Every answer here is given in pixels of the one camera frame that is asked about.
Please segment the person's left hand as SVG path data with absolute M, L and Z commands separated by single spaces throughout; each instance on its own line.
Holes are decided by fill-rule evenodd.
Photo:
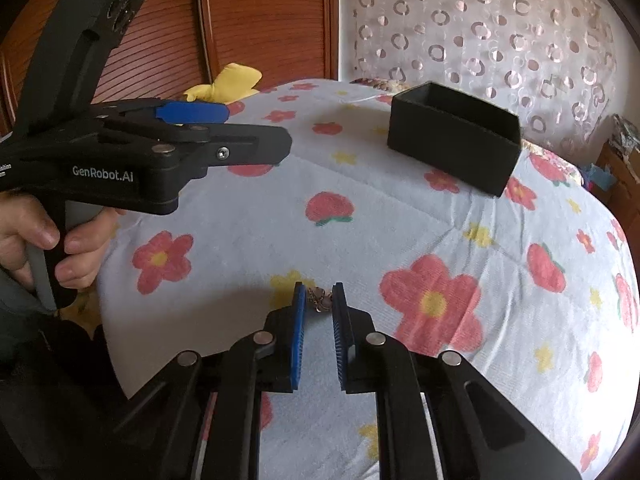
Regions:
M 55 278 L 65 288 L 85 289 L 96 279 L 116 224 L 124 214 L 121 209 L 105 208 L 96 218 L 62 236 L 34 196 L 3 192 L 1 266 L 25 288 L 33 289 L 26 246 L 49 250 L 62 244 L 65 258 L 55 267 Z

